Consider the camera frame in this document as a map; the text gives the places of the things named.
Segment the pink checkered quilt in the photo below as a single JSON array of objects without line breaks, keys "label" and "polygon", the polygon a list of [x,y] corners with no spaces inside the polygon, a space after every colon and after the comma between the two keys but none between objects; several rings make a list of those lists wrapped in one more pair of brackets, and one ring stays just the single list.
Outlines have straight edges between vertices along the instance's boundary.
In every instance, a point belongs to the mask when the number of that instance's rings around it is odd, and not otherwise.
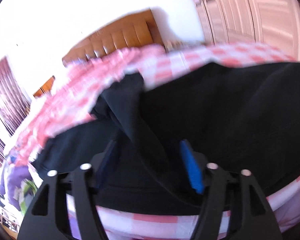
[{"label": "pink checkered quilt", "polygon": [[4,149],[5,163],[25,165],[33,152],[43,148],[48,137],[92,120],[89,111],[106,85],[123,77],[124,70],[130,64],[164,52],[163,46],[158,44],[124,48],[72,66],[61,88],[53,95],[47,94],[35,100],[41,106],[30,110],[17,128]]}]

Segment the brown wooden nightstand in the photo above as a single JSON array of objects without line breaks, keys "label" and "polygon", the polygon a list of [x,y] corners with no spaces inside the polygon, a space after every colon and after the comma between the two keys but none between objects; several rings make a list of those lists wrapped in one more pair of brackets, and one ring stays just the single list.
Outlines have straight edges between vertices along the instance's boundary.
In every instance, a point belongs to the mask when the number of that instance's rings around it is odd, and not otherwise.
[{"label": "brown wooden nightstand", "polygon": [[40,96],[42,96],[43,94],[46,94],[46,93],[49,93],[52,86],[53,86],[53,83],[55,81],[55,77],[54,76],[51,76],[47,81],[46,83],[44,83],[34,94],[33,94],[33,97],[34,98],[38,98]]}]

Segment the pink checkered bed sheet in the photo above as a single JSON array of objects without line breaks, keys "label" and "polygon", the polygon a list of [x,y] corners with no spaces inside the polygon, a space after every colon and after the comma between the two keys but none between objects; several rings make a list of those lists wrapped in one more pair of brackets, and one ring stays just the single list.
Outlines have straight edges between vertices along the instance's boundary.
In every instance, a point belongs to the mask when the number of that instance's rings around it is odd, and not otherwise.
[{"label": "pink checkered bed sheet", "polygon": [[[154,88],[210,62],[226,67],[249,67],[295,60],[276,47],[264,43],[243,42],[199,46],[171,53],[165,53],[161,45],[149,45],[137,49],[133,61],[125,67],[117,68],[117,61],[126,55],[132,55],[132,51],[125,48],[102,59],[67,63],[66,76],[73,80],[85,74],[89,75],[90,69],[100,67],[97,77],[108,85],[115,79],[115,74],[137,70],[144,77],[146,88]],[[267,199],[282,232],[300,222],[300,176]],[[197,216],[142,215],[105,207],[98,207],[97,210],[110,239],[189,239],[198,219]]]}]

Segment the purple floral bedding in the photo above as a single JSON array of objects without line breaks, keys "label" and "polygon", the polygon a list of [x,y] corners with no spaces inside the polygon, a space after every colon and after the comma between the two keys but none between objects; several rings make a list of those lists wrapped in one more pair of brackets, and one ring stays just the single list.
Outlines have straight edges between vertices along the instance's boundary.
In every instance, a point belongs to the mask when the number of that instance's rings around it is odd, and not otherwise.
[{"label": "purple floral bedding", "polygon": [[0,178],[0,194],[7,198],[22,215],[25,215],[43,179],[39,175],[37,161],[17,163],[17,157],[9,154],[3,163]]}]

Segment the brown wooden headboard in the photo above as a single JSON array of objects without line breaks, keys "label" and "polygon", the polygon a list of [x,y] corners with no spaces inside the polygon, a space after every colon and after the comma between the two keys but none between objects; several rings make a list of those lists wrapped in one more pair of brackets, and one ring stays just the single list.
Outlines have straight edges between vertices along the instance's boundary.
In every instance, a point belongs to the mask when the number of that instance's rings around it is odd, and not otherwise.
[{"label": "brown wooden headboard", "polygon": [[104,57],[122,48],[163,45],[151,9],[123,16],[98,29],[73,46],[62,58],[67,66],[73,61],[88,61]]}]

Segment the light wooden wardrobe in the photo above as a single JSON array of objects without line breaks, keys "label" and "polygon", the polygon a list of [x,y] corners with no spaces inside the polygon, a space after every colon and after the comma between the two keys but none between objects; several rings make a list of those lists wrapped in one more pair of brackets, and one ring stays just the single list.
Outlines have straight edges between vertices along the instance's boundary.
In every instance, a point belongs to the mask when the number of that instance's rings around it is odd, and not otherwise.
[{"label": "light wooden wardrobe", "polygon": [[300,61],[300,1],[193,0],[206,44],[262,42]]}]

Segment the black pants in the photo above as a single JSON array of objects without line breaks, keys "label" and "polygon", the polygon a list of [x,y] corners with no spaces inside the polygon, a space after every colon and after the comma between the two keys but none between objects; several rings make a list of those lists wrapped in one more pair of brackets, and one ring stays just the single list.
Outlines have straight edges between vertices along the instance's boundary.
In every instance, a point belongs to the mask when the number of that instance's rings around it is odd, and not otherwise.
[{"label": "black pants", "polygon": [[117,164],[95,197],[109,209],[196,215],[203,197],[180,144],[230,172],[249,169],[266,195],[300,176],[300,63],[248,68],[209,63],[145,91],[139,73],[98,97],[95,120],[49,139],[34,168],[71,172],[110,142]]}]

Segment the dark red curtain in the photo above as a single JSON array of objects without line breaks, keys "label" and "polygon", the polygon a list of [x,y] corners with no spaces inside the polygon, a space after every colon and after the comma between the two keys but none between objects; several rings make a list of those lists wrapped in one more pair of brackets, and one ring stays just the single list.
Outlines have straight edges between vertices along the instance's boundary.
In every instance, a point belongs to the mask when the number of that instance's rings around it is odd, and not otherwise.
[{"label": "dark red curtain", "polygon": [[21,91],[8,64],[0,60],[0,166],[5,160],[4,136],[14,135],[30,110],[30,102]]}]

